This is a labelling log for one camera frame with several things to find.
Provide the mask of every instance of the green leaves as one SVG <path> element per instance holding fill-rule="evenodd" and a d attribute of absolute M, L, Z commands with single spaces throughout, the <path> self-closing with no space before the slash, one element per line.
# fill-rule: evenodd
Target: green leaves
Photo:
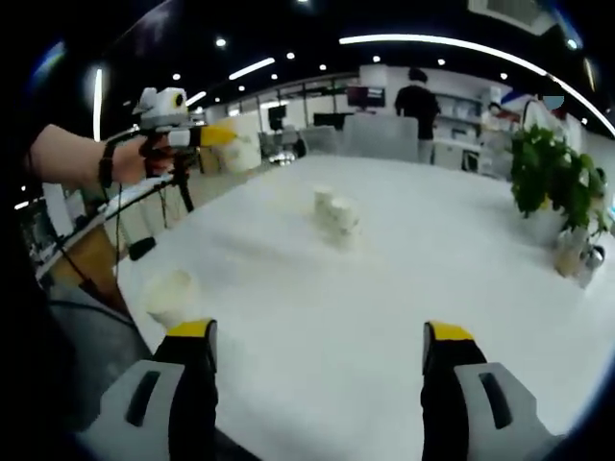
<path fill-rule="evenodd" d="M 592 209 L 592 199 L 604 194 L 604 183 L 587 154 L 579 155 L 553 132 L 534 125 L 513 136 L 512 194 L 519 211 L 529 217 L 545 199 L 562 209 L 566 228 L 585 228 L 597 219 L 606 230 L 603 213 Z"/>

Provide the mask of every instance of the yellow tape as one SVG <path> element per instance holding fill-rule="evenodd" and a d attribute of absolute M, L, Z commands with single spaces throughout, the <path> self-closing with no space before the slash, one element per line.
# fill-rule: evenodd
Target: yellow tape
<path fill-rule="evenodd" d="M 457 325 L 445 324 L 443 322 L 430 321 L 431 328 L 433 329 L 433 335 L 436 341 L 453 340 L 459 341 L 463 339 L 470 339 L 474 341 L 474 338 L 462 327 Z"/>
<path fill-rule="evenodd" d="M 201 147 L 228 144 L 237 137 L 233 130 L 220 125 L 209 125 L 201 129 Z"/>
<path fill-rule="evenodd" d="M 197 320 L 196 322 L 184 322 L 166 332 L 167 336 L 184 338 L 203 338 L 208 329 L 211 319 Z"/>

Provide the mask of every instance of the wristband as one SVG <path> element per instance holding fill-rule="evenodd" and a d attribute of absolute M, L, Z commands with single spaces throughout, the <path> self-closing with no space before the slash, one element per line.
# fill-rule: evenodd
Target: wristband
<path fill-rule="evenodd" d="M 114 144 L 107 144 L 103 157 L 98 162 L 98 181 L 103 187 L 108 188 L 113 183 L 113 153 L 115 152 Z"/>

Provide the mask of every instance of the white chair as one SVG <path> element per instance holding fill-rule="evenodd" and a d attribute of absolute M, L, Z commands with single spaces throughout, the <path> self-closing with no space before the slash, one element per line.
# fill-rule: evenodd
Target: white chair
<path fill-rule="evenodd" d="M 336 156 L 339 154 L 337 132 L 333 127 L 308 127 L 299 131 L 306 144 L 306 155 L 319 154 Z"/>
<path fill-rule="evenodd" d="M 346 117 L 343 154 L 349 157 L 418 160 L 418 121 L 395 115 Z"/>

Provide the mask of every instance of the human arm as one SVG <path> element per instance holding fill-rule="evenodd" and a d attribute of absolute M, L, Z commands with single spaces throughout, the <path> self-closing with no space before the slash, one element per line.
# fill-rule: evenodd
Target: human arm
<path fill-rule="evenodd" d="M 113 180 L 135 183 L 145 174 L 144 159 L 139 148 L 145 141 L 140 136 L 115 148 Z M 30 174 L 44 182 L 88 186 L 98 183 L 98 164 L 105 143 L 70 133 L 56 125 L 47 125 L 30 146 L 24 164 Z M 155 173 L 168 168 L 171 157 L 154 164 Z"/>

